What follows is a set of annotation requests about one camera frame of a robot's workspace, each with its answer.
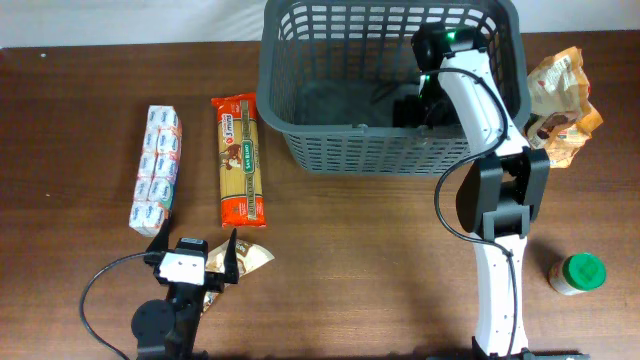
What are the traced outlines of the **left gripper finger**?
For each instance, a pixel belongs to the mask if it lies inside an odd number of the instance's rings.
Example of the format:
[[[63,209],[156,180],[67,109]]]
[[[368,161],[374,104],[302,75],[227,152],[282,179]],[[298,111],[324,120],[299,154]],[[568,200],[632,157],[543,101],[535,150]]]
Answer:
[[[237,229],[234,228],[228,240],[227,249],[224,256],[224,276],[225,284],[237,284],[239,281],[239,268],[236,253]]]
[[[159,232],[153,238],[149,246],[147,247],[147,252],[164,252],[168,250],[169,244],[169,233],[170,233],[170,219],[167,218],[163,221]]]

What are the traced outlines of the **orange snack bag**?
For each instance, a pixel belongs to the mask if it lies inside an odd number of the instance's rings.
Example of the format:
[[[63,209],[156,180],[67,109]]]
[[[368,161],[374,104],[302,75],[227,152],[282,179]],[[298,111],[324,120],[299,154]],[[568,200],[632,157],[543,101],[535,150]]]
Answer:
[[[527,77],[532,107],[523,134],[533,149],[546,151],[554,169],[569,167],[603,124],[589,101],[583,65],[582,50],[573,46],[545,58]]]

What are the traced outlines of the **green lid seasoning jar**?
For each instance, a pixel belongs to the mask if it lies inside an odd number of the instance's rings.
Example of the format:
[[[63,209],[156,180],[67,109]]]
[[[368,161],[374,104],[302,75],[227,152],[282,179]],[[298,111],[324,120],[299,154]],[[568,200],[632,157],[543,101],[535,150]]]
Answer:
[[[591,253],[571,255],[555,263],[548,272],[548,282],[558,293],[573,296],[594,291],[607,280],[604,263]]]

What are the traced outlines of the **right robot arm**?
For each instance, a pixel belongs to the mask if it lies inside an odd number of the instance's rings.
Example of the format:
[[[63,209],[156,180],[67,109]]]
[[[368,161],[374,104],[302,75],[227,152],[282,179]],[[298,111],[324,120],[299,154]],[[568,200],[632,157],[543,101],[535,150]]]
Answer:
[[[490,68],[488,40],[473,27],[425,23],[410,39],[418,91],[393,105],[396,126],[433,128],[457,118],[469,154],[444,171],[469,171],[456,195],[459,229],[444,228],[474,247],[479,315],[476,359],[534,359],[522,315],[522,260],[550,172],[542,149],[520,133]]]

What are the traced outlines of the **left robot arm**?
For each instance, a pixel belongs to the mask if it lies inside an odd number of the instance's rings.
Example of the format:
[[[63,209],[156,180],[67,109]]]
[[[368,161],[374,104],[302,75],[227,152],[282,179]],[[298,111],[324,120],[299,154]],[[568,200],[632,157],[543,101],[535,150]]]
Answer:
[[[139,359],[207,359],[205,351],[194,350],[197,330],[207,293],[222,293],[239,281],[236,255],[237,231],[229,236],[222,272],[206,268],[208,243],[201,239],[181,238],[169,248],[171,221],[163,221],[143,256],[153,268],[157,282],[167,288],[163,299],[142,304],[131,320],[137,339]]]

